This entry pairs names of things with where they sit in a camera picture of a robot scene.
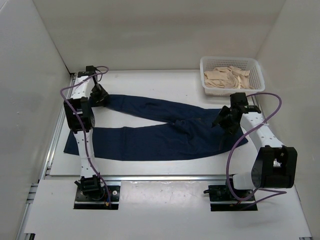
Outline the dark blue denim trousers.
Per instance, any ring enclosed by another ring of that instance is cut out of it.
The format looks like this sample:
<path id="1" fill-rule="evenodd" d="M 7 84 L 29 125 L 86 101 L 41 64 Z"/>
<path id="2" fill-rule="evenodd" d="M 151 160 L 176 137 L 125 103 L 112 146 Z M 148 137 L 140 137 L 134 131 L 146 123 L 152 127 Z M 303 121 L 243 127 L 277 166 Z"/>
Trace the dark blue denim trousers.
<path id="1" fill-rule="evenodd" d="M 111 94 L 105 107 L 158 125 L 93 129 L 96 158 L 117 161 L 177 161 L 228 152 L 243 135 L 212 126 L 219 109 L 141 96 Z"/>

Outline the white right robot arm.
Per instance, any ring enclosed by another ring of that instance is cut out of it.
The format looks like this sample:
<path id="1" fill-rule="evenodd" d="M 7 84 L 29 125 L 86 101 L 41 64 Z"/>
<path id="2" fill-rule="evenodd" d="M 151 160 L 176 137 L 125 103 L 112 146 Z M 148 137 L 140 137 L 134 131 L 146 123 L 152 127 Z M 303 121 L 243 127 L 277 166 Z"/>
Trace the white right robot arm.
<path id="1" fill-rule="evenodd" d="M 238 199 L 248 189 L 290 189 L 294 185 L 298 153 L 294 147 L 278 140 L 256 105 L 223 106 L 212 125 L 220 126 L 228 136 L 244 128 L 256 150 L 251 171 L 232 176 L 224 193 L 230 200 Z"/>

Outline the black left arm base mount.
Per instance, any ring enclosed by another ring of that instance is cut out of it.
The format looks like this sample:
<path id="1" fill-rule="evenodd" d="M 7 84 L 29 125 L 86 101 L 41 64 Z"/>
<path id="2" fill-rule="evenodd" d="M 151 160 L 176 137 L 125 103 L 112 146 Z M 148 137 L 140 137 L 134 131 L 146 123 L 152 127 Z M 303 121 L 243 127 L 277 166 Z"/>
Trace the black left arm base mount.
<path id="1" fill-rule="evenodd" d="M 106 186 L 98 176 L 76 180 L 75 210 L 118 210 L 121 186 Z"/>

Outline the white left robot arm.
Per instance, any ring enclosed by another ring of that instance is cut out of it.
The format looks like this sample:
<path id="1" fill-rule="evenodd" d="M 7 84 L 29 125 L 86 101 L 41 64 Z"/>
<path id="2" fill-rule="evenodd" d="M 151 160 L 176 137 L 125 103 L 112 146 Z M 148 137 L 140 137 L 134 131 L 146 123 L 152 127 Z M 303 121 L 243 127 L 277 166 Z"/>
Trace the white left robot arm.
<path id="1" fill-rule="evenodd" d="M 73 86 L 60 90 L 67 124 L 75 138 L 81 162 L 80 180 L 76 181 L 83 195 L 94 201 L 111 200 L 109 188 L 98 170 L 93 147 L 95 116 L 90 100 L 102 105 L 109 95 L 99 84 L 97 76 L 106 72 L 87 66 L 77 74 Z"/>

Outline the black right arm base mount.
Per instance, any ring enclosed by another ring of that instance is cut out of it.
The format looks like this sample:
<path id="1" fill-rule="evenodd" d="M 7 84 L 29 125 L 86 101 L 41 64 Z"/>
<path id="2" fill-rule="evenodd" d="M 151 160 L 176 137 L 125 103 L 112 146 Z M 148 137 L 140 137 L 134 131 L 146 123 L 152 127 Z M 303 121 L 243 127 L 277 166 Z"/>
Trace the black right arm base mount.
<path id="1" fill-rule="evenodd" d="M 255 186 L 248 174 L 244 176 L 232 174 L 229 182 L 224 175 L 214 176 L 208 181 L 208 187 L 203 191 L 209 196 L 212 212 L 257 211 L 254 196 Z"/>

